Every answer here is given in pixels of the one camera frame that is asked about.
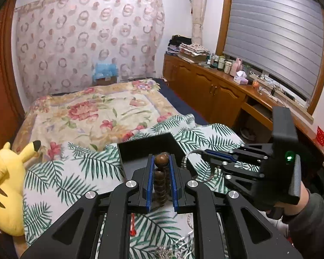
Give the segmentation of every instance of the black box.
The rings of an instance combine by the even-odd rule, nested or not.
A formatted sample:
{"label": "black box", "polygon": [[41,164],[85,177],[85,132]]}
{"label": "black box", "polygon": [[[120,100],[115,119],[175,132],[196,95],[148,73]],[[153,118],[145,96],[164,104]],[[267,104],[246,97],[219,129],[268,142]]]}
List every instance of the black box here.
{"label": "black box", "polygon": [[136,169],[146,167],[149,154],[168,152],[175,155],[176,164],[181,165],[185,153],[170,133],[127,141],[118,144],[120,162],[127,180]]}

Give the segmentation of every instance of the red string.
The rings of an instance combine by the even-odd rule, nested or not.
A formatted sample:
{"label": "red string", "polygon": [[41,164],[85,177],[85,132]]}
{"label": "red string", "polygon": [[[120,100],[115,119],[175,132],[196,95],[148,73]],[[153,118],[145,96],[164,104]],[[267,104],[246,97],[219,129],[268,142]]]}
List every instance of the red string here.
{"label": "red string", "polygon": [[131,214],[131,230],[130,230],[130,236],[134,237],[137,234],[136,229],[134,228],[134,213]]}

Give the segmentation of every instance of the window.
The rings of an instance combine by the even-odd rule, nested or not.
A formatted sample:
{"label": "window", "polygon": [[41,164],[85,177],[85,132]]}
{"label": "window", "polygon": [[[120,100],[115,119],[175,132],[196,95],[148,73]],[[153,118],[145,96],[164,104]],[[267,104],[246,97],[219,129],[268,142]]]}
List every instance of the window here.
{"label": "window", "polygon": [[319,3],[228,1],[230,11],[224,8],[222,13],[227,24],[221,22],[217,53],[242,58],[284,82],[310,102],[312,114],[324,85],[324,11]]}

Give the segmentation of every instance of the gray roller blind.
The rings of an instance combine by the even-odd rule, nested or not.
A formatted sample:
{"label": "gray roller blind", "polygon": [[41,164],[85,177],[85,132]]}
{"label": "gray roller blind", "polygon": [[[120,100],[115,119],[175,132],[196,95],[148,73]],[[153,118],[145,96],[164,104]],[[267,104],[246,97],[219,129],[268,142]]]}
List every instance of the gray roller blind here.
{"label": "gray roller blind", "polygon": [[224,53],[239,57],[312,97],[324,24],[315,0],[232,0]]}

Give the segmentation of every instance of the dark sleeve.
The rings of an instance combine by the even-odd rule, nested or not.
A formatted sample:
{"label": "dark sleeve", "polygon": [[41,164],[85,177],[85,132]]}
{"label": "dark sleeve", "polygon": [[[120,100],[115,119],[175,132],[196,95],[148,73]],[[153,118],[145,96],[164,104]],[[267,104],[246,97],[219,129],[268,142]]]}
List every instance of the dark sleeve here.
{"label": "dark sleeve", "polygon": [[304,259],[324,258],[324,200],[310,194],[306,207],[296,216],[284,216],[294,247]]}

